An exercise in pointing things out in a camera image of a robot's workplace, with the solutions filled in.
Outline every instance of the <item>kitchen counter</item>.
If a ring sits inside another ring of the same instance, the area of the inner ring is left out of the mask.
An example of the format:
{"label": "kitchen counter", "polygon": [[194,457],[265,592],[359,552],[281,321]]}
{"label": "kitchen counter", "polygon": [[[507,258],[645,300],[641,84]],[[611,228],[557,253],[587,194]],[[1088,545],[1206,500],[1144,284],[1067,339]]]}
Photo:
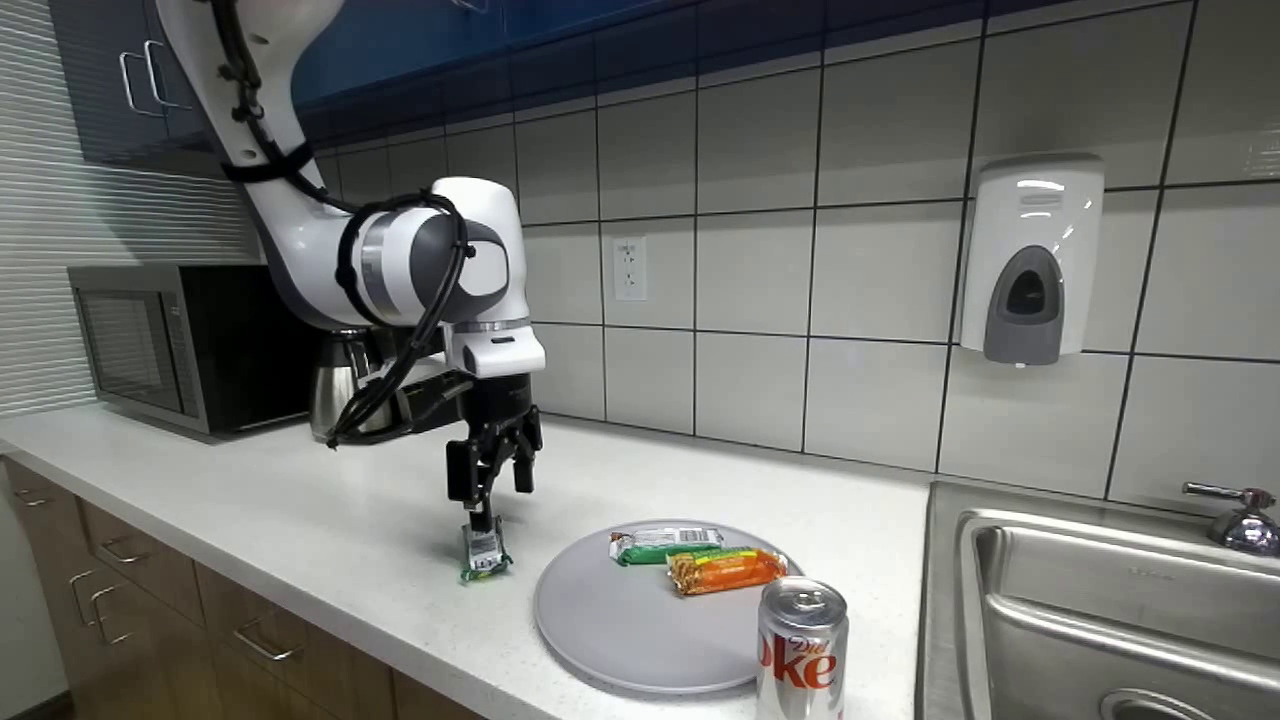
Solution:
{"label": "kitchen counter", "polygon": [[516,574],[459,585],[442,440],[328,452],[309,428],[198,445],[108,408],[0,426],[0,452],[293,607],[481,717],[750,717],[750,691],[630,699],[562,673],[531,627],[538,574],[571,540],[647,516],[736,526],[853,604],[848,717],[906,720],[922,477],[548,419],[534,492],[497,489]]}

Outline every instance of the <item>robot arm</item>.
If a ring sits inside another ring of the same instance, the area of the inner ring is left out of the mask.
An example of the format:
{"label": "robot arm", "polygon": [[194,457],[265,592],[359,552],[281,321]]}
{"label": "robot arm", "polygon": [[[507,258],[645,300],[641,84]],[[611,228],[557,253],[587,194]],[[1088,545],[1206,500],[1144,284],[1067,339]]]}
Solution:
{"label": "robot arm", "polygon": [[442,178],[430,194],[347,210],[322,194],[293,107],[293,67],[345,0],[157,0],[169,45],[192,80],[226,178],[248,194],[281,297],[317,327],[412,327],[354,428],[442,336],[442,368],[463,380],[468,440],[449,449],[449,498],[468,508],[468,564],[503,559],[489,489],[503,460],[531,492],[538,449],[527,372],[545,349],[527,327],[524,231],[507,189]]}

